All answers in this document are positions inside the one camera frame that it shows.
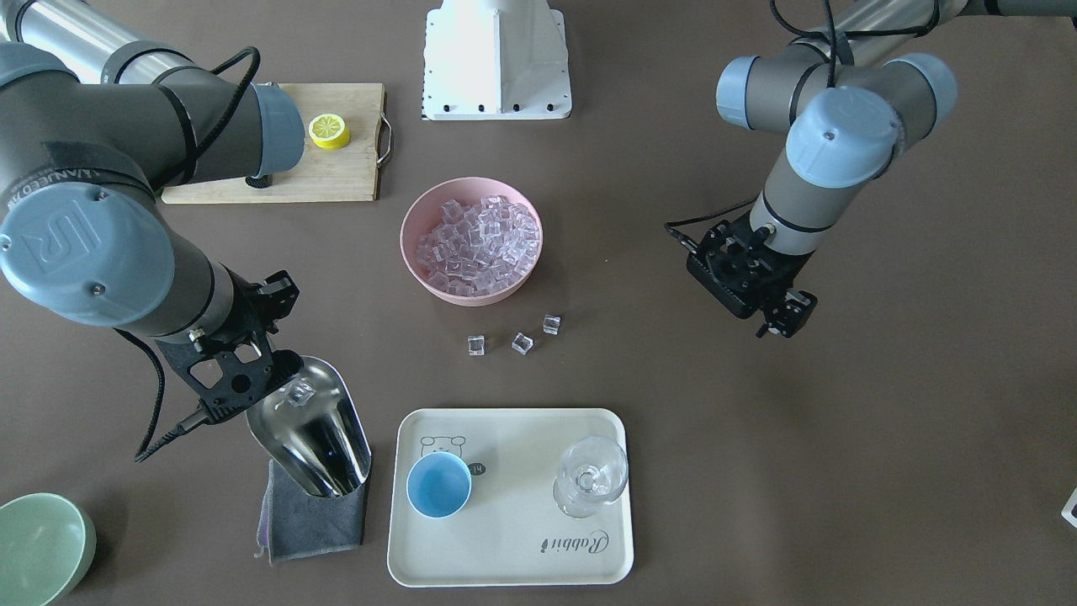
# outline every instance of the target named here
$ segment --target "clear glass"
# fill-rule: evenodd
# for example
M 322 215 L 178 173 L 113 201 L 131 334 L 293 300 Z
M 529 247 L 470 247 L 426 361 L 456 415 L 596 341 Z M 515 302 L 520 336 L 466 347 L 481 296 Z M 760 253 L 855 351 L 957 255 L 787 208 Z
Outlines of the clear glass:
M 628 456 L 620 445 L 588 436 L 561 455 L 554 501 L 567 516 L 588 518 L 614 503 L 628 484 Z

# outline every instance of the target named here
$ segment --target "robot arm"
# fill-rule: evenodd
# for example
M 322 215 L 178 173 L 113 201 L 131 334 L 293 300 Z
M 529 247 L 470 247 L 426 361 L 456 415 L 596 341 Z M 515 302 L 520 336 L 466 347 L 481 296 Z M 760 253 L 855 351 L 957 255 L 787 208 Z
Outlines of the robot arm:
M 799 37 L 774 57 L 733 59 L 716 100 L 727 122 L 785 133 L 785 149 L 758 196 L 728 210 L 752 205 L 750 211 L 719 221 L 699 242 L 675 227 L 721 213 L 666 227 L 688 249 L 688 271 L 726 309 L 741 320 L 761 310 L 756 336 L 788 338 L 816 305 L 814 295 L 794 288 L 794 278 L 827 230 L 864 185 L 934 132 L 956 101 L 953 73 L 933 56 L 871 66 L 959 15 L 1072 16 L 1077 2 L 859 0 L 834 19 L 833 36 L 796 30 L 773 6 Z
M 288 382 L 302 360 L 267 337 L 298 295 L 288 273 L 248 282 L 156 208 L 166 184 L 263 177 L 299 160 L 295 104 L 275 86 L 250 85 L 257 52 L 207 71 L 79 0 L 0 0 L 0 17 L 16 41 L 0 42 L 8 280 L 68 320 L 155 340 L 199 396 L 169 440 Z M 252 64 L 239 86 L 216 75 L 244 56 Z M 254 360 L 236 355 L 244 347 Z M 223 377 L 204 383 L 193 370 L 211 361 Z

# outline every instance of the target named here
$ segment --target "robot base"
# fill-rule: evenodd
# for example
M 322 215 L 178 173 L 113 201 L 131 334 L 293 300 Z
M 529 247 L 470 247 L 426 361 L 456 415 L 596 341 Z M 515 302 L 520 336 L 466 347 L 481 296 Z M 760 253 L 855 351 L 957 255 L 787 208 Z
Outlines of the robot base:
M 426 16 L 422 117 L 553 119 L 572 112 L 564 16 L 545 0 L 445 0 Z

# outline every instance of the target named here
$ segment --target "bowl of ice cubes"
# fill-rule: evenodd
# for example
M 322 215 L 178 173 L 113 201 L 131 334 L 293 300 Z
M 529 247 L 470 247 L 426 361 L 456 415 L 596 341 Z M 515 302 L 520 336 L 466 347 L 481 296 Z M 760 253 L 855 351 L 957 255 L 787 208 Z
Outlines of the bowl of ice cubes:
M 515 187 L 461 177 L 419 196 L 401 226 L 411 274 L 437 297 L 477 308 L 515 292 L 542 252 L 542 221 Z

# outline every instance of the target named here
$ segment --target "green bowl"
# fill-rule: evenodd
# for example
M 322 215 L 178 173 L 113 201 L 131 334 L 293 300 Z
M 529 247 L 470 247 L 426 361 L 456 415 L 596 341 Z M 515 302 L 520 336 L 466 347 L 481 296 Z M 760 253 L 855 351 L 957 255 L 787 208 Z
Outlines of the green bowl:
M 82 580 L 97 548 L 94 523 L 48 493 L 0 507 L 0 604 L 44 606 Z

